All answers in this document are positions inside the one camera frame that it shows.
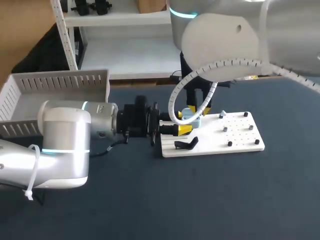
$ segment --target cardboard box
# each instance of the cardboard box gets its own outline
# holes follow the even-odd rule
[[[141,14],[149,14],[167,10],[167,0],[136,0]]]

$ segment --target black clip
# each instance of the black clip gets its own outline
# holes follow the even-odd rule
[[[190,143],[183,142],[183,141],[174,141],[174,146],[175,146],[175,149],[192,150],[195,148],[198,142],[199,142],[199,139],[196,136]]]

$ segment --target white cable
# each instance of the white cable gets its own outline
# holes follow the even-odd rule
[[[287,69],[278,67],[273,64],[265,64],[260,60],[256,59],[247,59],[247,58],[235,58],[235,59],[227,59],[227,60],[220,60],[220,61],[215,61],[213,63],[209,63],[203,67],[200,67],[199,69],[191,72],[188,74],[186,77],[184,77],[174,88],[173,92],[171,93],[170,99],[169,99],[169,104],[168,104],[168,112],[170,119],[172,122],[178,125],[188,125],[192,123],[194,120],[196,120],[198,117],[200,117],[207,107],[209,101],[211,100],[216,87],[217,87],[217,82],[214,82],[212,84],[212,87],[209,91],[209,94],[206,96],[204,102],[202,105],[199,107],[198,111],[189,119],[186,120],[179,120],[177,119],[175,115],[175,102],[177,99],[177,96],[179,92],[184,88],[186,84],[188,84],[190,81],[192,81],[194,78],[198,77],[199,75],[202,75],[208,71],[213,71],[215,69],[221,69],[221,68],[226,68],[226,67],[232,67],[232,66],[244,66],[244,67],[256,67],[256,68],[261,68],[262,66],[266,66],[272,69],[273,73],[277,75],[282,75],[285,78],[291,79],[295,82],[298,82],[320,94],[320,85],[314,83],[313,81],[300,76],[299,74],[296,74],[292,71],[289,71]]]
[[[38,145],[34,145],[31,144],[28,149],[35,149],[35,161],[34,161],[34,165],[33,165],[33,169],[32,169],[32,174],[31,174],[31,178],[30,178],[30,182],[28,185],[28,188],[26,189],[26,191],[24,192],[24,195],[28,198],[28,200],[33,201],[33,197],[32,197],[32,188],[34,187],[35,184],[35,180],[36,180],[36,176],[37,176],[37,172],[38,172],[38,166],[39,166],[39,158],[40,158],[40,148]]]

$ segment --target cable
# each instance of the cable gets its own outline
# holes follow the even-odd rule
[[[176,71],[174,71],[174,72],[171,74],[171,76],[174,76],[174,74],[177,73],[177,72],[181,72],[181,70],[176,70]]]
[[[115,141],[114,143],[112,143],[112,144],[106,149],[106,151],[101,152],[101,153],[97,153],[97,154],[90,155],[90,158],[97,158],[97,157],[102,157],[102,156],[104,156],[104,155],[107,155],[114,146],[120,145],[120,144],[128,144],[128,139],[125,138],[125,139],[122,139],[122,140],[119,140],[119,141]]]
[[[262,66],[264,68],[270,69],[275,74],[282,75],[285,78],[289,78],[297,83],[300,83],[320,94],[320,85],[314,83],[313,81],[300,76],[299,74],[294,73],[293,71],[284,69],[283,67],[278,67],[273,64],[265,64],[264,62],[256,59],[247,59],[247,58],[235,58],[235,59],[227,59],[227,60],[220,60],[215,61],[212,63],[209,63],[203,67],[200,67],[199,69],[191,72],[186,77],[184,77],[173,89],[169,103],[168,103],[168,113],[170,116],[170,119],[172,122],[178,125],[188,125],[192,123],[194,120],[196,120],[198,117],[201,116],[205,108],[207,107],[209,101],[211,100],[212,96],[215,93],[216,87],[218,85],[217,82],[214,82],[212,84],[212,87],[209,90],[208,95],[206,96],[205,100],[201,104],[201,106],[198,108],[198,111],[189,119],[186,120],[179,120],[175,115],[175,102],[177,99],[178,94],[180,91],[184,88],[186,84],[191,82],[194,78],[198,77],[199,75],[202,75],[206,72],[213,71],[215,69],[221,69],[226,67],[233,67],[233,66],[243,66],[243,67],[255,67],[255,68],[261,68]]]

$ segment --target black object on shelf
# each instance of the black object on shelf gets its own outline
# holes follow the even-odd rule
[[[95,10],[98,15],[107,14],[110,8],[112,8],[112,4],[107,0],[95,0]]]
[[[76,10],[80,16],[89,15],[89,5],[86,0],[75,0],[75,6],[72,7],[71,10]]]

